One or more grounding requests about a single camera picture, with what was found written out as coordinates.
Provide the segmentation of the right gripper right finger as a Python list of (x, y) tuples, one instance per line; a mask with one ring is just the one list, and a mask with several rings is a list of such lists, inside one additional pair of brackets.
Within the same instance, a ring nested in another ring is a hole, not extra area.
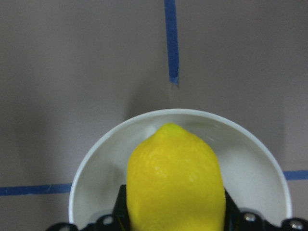
[(288, 218), (274, 225), (256, 211), (240, 210), (228, 191), (226, 195), (225, 231), (306, 231), (308, 221), (303, 218)]

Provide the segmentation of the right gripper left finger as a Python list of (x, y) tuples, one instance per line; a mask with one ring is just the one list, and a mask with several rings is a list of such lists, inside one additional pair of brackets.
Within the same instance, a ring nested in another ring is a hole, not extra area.
[(126, 185), (121, 185), (111, 213), (95, 215), (84, 228), (78, 229), (75, 224), (60, 222), (48, 228), (49, 231), (129, 231), (129, 216), (126, 203)]

